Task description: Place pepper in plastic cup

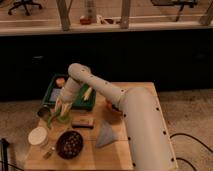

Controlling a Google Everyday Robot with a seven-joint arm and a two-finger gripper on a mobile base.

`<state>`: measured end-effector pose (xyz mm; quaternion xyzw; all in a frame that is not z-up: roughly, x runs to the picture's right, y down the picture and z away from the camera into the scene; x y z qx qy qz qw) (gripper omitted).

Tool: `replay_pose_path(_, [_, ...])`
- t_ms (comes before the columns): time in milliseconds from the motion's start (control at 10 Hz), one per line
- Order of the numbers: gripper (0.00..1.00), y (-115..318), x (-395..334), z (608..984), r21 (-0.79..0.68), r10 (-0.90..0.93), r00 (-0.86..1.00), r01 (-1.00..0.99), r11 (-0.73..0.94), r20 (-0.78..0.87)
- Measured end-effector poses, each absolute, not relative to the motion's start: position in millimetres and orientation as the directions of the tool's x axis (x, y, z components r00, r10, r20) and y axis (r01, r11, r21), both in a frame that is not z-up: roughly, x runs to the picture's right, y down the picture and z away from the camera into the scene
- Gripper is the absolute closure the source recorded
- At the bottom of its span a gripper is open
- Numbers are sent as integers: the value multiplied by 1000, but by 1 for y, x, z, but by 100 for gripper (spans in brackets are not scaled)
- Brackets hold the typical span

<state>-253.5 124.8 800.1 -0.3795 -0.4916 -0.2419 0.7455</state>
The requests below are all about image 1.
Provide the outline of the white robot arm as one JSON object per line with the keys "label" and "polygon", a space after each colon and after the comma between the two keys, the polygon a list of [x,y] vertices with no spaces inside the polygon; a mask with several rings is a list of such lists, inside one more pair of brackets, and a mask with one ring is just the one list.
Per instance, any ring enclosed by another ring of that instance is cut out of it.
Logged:
{"label": "white robot arm", "polygon": [[60,90],[55,109],[72,105],[84,83],[125,114],[135,171],[178,171],[178,164],[157,98],[145,87],[122,89],[91,73],[89,67],[72,63],[68,80]]}

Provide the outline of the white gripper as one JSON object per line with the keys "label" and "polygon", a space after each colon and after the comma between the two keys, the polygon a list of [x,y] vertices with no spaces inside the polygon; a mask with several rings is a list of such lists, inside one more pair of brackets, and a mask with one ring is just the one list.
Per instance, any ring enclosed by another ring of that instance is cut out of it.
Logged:
{"label": "white gripper", "polygon": [[78,93],[81,89],[82,85],[77,82],[76,80],[73,80],[72,78],[69,78],[65,85],[60,90],[60,97],[57,97],[55,102],[55,112],[61,109],[61,115],[66,116],[72,107],[72,102],[76,99],[78,96]]}

